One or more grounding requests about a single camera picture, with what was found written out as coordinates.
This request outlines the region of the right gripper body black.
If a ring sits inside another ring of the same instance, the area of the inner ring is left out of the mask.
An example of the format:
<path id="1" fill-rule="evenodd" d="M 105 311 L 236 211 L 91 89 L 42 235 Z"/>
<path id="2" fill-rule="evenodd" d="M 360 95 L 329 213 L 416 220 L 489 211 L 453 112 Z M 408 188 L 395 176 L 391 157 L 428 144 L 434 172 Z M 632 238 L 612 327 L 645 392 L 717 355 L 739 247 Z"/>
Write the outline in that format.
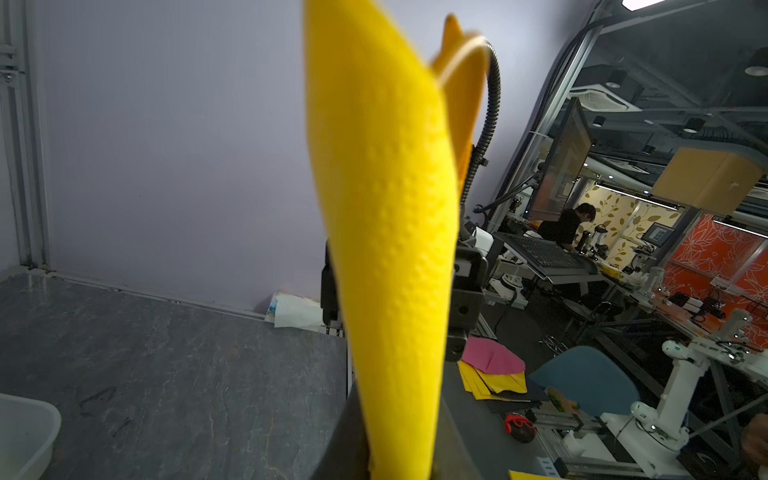
<path id="1" fill-rule="evenodd" d="M 487 260 L 479 249 L 461 242 L 457 244 L 445 352 L 445 360 L 448 362 L 461 359 L 470 332 L 478 324 L 484 302 L 482 286 L 487 269 Z M 321 272 L 320 305 L 326 333 L 329 334 L 330 329 L 334 328 L 338 330 L 337 336 L 344 336 L 329 244 L 325 245 L 325 265 Z"/>

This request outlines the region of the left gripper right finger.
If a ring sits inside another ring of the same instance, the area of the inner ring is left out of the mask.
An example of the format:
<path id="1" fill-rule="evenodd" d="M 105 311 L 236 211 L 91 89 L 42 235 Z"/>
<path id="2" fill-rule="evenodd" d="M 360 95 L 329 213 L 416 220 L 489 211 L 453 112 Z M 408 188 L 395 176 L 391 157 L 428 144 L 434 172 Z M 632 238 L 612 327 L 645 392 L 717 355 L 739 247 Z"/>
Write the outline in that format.
<path id="1" fill-rule="evenodd" d="M 440 402 L 431 478 L 481 479 L 444 400 Z"/>

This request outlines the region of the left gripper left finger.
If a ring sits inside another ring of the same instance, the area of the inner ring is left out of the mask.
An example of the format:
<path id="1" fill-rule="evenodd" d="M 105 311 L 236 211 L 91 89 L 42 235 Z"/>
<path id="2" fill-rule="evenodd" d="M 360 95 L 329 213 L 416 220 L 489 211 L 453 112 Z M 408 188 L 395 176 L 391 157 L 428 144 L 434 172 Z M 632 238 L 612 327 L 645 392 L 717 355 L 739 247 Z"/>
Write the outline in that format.
<path id="1" fill-rule="evenodd" d="M 369 479 L 369 460 L 365 422 L 354 383 L 330 442 L 310 479 Z"/>

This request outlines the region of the yellow paper napkin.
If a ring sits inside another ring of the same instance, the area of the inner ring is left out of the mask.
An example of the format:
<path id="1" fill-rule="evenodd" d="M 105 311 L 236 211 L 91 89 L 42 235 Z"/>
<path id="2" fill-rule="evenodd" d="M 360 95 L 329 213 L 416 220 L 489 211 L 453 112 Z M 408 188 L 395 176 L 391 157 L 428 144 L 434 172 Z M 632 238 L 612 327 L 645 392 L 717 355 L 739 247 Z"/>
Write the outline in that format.
<path id="1" fill-rule="evenodd" d="M 373 1 L 303 5 L 306 132 L 374 479 L 426 479 L 460 195 L 445 97 Z"/>

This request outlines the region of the orange wooden spoon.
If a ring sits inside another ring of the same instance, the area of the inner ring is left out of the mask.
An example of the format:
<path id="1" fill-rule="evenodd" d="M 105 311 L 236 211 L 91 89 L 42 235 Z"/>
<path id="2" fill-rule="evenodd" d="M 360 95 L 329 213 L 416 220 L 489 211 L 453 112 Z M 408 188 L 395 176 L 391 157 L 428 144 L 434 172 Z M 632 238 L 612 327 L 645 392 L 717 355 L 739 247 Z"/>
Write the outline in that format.
<path id="1" fill-rule="evenodd" d="M 459 195 L 469 169 L 472 138 L 489 67 L 486 44 L 484 36 L 465 32 L 458 18 L 448 14 L 440 50 L 431 64 L 445 97 Z"/>

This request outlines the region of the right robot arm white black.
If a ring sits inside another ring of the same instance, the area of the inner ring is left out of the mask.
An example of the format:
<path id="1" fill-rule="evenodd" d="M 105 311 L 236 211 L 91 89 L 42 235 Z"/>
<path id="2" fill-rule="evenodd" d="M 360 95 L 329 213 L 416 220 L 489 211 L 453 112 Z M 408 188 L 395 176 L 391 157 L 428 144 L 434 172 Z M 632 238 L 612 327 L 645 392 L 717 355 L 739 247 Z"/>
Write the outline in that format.
<path id="1" fill-rule="evenodd" d="M 461 207 L 466 204 L 478 168 L 487 164 L 485 153 L 496 130 L 501 104 L 501 76 L 495 50 L 486 39 L 481 39 L 475 50 L 487 58 L 485 82 L 481 85 L 487 92 L 487 105 L 482 131 L 477 142 L 470 145 L 467 173 L 460 192 Z M 487 273 L 488 262 L 485 255 L 476 246 L 475 238 L 462 226 L 455 252 L 445 351 L 445 359 L 449 362 L 461 359 L 470 333 L 478 324 L 484 300 L 483 283 Z M 343 336 L 345 330 L 341 321 L 341 307 L 329 248 L 325 249 L 325 265 L 321 272 L 320 307 L 323 322 L 321 331 L 329 334 L 335 330 L 338 336 Z"/>

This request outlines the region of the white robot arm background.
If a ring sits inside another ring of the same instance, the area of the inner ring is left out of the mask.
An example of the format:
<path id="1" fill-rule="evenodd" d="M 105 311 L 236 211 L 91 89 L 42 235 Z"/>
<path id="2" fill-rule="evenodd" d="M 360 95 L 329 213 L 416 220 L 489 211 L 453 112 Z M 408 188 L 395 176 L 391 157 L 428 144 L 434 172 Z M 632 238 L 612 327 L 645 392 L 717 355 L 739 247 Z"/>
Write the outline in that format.
<path id="1" fill-rule="evenodd" d="M 730 366 L 767 382 L 767 354 L 741 342 L 751 315 L 734 310 L 714 334 L 666 341 L 673 363 L 657 406 L 601 351 L 577 346 L 526 378 L 524 395 L 502 399 L 460 363 L 444 370 L 443 397 L 459 450 L 486 479 L 689 479 L 691 439 L 705 433 L 689 406 L 699 380 Z"/>

